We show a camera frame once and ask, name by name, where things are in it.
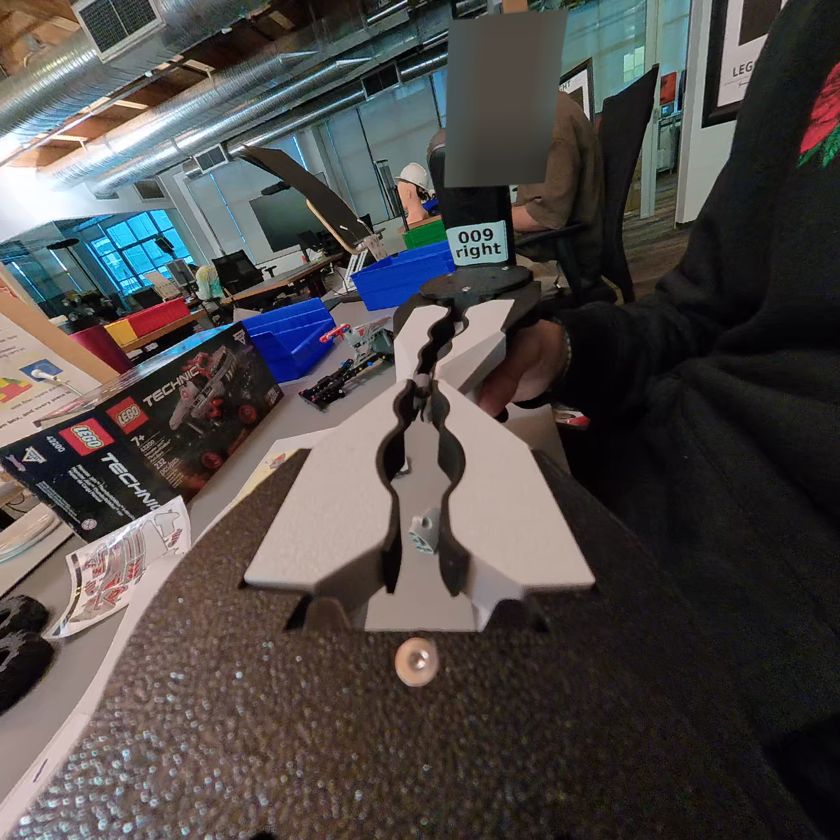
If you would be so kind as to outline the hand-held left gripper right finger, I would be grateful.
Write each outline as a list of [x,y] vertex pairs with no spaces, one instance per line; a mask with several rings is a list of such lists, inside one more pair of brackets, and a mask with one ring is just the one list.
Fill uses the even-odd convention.
[[449,479],[440,573],[448,592],[471,604],[476,629],[501,602],[590,590],[595,576],[547,480],[551,459],[442,381],[431,384],[430,408]]

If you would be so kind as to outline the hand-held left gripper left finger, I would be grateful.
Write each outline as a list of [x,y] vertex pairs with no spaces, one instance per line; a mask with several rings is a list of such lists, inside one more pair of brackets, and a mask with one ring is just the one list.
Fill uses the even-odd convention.
[[311,448],[245,572],[252,587],[332,597],[349,613],[396,593],[403,560],[393,482],[417,416],[398,380]]

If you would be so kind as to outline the person's right hand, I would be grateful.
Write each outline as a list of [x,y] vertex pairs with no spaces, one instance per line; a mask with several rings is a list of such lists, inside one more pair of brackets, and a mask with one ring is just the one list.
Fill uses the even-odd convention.
[[539,320],[515,333],[505,358],[484,380],[477,404],[497,417],[511,403],[536,399],[562,378],[571,357],[564,326]]

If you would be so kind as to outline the green plastic bin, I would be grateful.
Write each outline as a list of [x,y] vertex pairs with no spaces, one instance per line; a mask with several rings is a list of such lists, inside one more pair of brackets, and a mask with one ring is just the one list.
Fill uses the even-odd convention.
[[439,215],[426,218],[403,234],[406,249],[416,249],[444,243],[447,234],[443,218]]

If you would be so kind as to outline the mannequin head with hard hat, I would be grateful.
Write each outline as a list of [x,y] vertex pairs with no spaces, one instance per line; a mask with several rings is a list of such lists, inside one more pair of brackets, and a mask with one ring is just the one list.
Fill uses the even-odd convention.
[[427,204],[432,200],[426,170],[416,162],[406,164],[395,180],[397,195],[408,227],[429,216]]

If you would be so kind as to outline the partly built toy vehicle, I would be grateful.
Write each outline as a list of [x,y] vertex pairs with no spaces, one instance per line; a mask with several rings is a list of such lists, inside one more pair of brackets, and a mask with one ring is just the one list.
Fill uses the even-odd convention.
[[325,411],[329,405],[345,397],[344,387],[355,377],[379,364],[394,362],[394,333],[388,329],[391,316],[351,326],[341,323],[320,337],[321,343],[343,340],[353,357],[342,362],[335,372],[328,374],[311,387],[299,392],[307,404]]

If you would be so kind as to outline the small framed poster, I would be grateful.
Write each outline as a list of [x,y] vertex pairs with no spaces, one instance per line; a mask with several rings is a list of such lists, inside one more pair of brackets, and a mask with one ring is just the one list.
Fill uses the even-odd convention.
[[593,57],[563,73],[560,90],[577,102],[591,123],[595,122]]

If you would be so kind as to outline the black curved panel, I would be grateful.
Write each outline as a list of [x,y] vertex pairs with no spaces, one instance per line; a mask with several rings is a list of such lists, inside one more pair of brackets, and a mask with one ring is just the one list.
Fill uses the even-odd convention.
[[368,248],[365,241],[373,236],[353,209],[318,177],[294,161],[286,152],[271,148],[246,147],[238,154],[241,160],[270,173],[302,194],[314,216],[351,255]]

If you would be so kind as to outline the black toy set box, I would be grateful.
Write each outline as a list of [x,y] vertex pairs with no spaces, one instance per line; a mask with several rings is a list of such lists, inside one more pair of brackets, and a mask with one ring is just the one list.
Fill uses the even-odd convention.
[[2,466],[87,541],[193,499],[282,399],[243,322],[193,335],[57,408]]

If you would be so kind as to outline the toy sticker sheet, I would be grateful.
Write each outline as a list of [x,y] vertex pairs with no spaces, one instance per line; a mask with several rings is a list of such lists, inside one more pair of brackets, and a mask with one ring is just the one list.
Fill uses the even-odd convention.
[[66,556],[70,597],[45,634],[49,641],[93,627],[128,606],[147,569],[158,560],[179,559],[192,545],[182,497],[170,500],[128,525]]

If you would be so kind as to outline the person's black hoodie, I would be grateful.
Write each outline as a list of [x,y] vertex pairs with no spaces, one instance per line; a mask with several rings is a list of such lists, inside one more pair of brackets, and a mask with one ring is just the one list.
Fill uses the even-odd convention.
[[591,419],[583,467],[714,637],[814,838],[838,838],[838,50],[838,2],[775,19],[672,269],[729,325]]

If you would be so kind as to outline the black toy tyre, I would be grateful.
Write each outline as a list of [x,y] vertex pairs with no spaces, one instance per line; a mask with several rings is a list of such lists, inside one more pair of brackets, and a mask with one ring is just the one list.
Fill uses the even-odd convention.
[[40,634],[49,620],[49,609],[28,595],[15,595],[1,601],[1,638],[19,633]]
[[39,633],[21,631],[1,640],[1,714],[16,705],[43,678],[55,649]]

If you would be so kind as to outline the wooden board with poster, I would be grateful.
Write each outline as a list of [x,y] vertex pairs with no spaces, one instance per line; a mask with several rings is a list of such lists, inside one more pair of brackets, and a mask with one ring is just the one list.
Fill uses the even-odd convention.
[[1,268],[1,445],[39,429],[39,420],[116,372],[54,325]]

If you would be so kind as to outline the dark wall screen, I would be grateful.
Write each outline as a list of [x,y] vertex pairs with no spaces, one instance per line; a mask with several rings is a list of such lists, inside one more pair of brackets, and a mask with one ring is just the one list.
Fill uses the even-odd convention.
[[299,246],[300,234],[327,232],[308,207],[305,196],[292,187],[261,194],[251,199],[249,206],[273,253]]

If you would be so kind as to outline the silver ventilation duct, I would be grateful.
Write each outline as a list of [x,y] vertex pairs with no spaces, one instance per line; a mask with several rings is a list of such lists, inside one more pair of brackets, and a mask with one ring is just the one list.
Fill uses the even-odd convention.
[[30,53],[1,84],[2,136],[13,148],[57,129],[94,101],[152,72],[234,27],[240,20],[279,13],[292,30],[312,7],[316,19],[353,9],[379,12],[387,2],[166,1],[83,2],[85,20]]
[[231,67],[40,168],[38,179],[57,191],[86,183],[106,196],[388,66],[372,45],[310,68],[286,63],[291,57],[262,54]]

